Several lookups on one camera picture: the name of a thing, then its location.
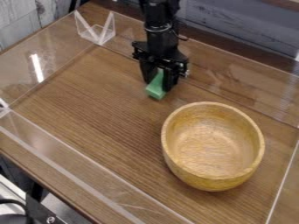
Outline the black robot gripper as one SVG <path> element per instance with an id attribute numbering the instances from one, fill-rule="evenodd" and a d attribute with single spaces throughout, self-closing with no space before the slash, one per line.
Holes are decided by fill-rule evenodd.
<path id="1" fill-rule="evenodd" d="M 179 50 L 179 36 L 176 25 L 162 30 L 146 27 L 147 41 L 134 41 L 132 57 L 139 60 L 144 82 L 150 83 L 163 69 L 163 91 L 170 92 L 178 84 L 179 76 L 187 76 L 188 58 Z"/>

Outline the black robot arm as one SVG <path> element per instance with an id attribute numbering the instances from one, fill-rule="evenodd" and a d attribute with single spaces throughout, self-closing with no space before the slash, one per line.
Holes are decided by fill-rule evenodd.
<path id="1" fill-rule="evenodd" d="M 179 77 L 188 74 L 188 57 L 179 50 L 179 20 L 176 12 L 180 0 L 139 0 L 144 15 L 146 41 L 134 41 L 132 57 L 139 61 L 147 84 L 163 70 L 164 92 L 178 84 Z"/>

